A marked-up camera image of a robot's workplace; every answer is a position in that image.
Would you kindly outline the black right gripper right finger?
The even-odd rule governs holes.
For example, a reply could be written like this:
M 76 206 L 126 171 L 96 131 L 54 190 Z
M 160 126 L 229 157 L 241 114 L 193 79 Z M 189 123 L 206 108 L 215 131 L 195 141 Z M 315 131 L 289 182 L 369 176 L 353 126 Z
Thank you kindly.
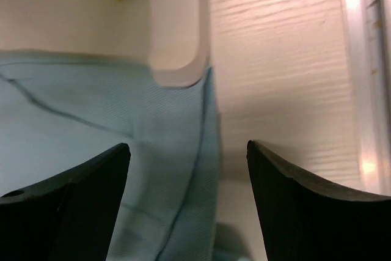
M 247 165 L 269 260 L 389 260 L 390 197 L 329 181 L 265 146 Z

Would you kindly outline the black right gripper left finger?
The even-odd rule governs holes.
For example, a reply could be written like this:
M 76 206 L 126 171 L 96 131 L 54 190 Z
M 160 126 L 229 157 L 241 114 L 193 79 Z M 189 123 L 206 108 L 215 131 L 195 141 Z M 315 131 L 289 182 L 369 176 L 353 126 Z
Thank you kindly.
M 1 260 L 106 260 L 130 164 L 127 144 L 1 197 Z

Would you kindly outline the light blue trousers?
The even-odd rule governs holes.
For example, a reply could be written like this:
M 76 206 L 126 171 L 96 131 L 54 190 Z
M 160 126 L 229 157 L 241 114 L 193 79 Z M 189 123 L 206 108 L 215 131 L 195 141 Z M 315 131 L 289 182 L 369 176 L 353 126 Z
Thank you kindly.
M 1 193 L 124 142 L 131 153 L 109 260 L 211 260 L 219 132 L 213 71 L 185 88 L 114 58 L 1 54 Z

